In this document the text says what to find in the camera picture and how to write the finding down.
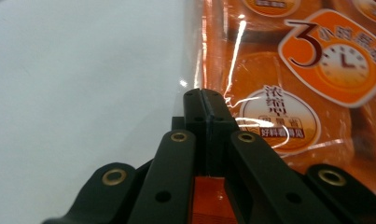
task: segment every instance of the white surface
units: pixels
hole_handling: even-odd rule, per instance
[[[189,67],[185,13],[179,0],[0,1],[0,224],[63,216],[99,167],[154,156]]]

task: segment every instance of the food package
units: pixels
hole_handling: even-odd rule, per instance
[[[376,0],[204,0],[202,87],[290,168],[376,194]]]

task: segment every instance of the clock icon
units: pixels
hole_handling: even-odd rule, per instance
[[[346,44],[333,44],[323,50],[320,62],[323,78],[336,87],[361,87],[369,77],[369,64],[365,56]]]

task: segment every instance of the brass grommet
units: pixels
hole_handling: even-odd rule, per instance
[[[255,142],[255,136],[250,133],[240,133],[238,135],[238,139],[246,143],[253,143]]]
[[[171,139],[175,142],[184,142],[188,139],[188,135],[185,133],[173,133]]]
[[[327,182],[329,185],[342,187],[347,183],[344,176],[332,170],[320,170],[318,171],[318,175],[323,181]]]
[[[115,186],[123,182],[126,177],[126,171],[119,168],[112,169],[103,175],[103,183],[107,186]]]

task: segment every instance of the plastic packaging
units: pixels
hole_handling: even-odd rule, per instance
[[[294,170],[376,193],[376,1],[205,0],[202,86]]]

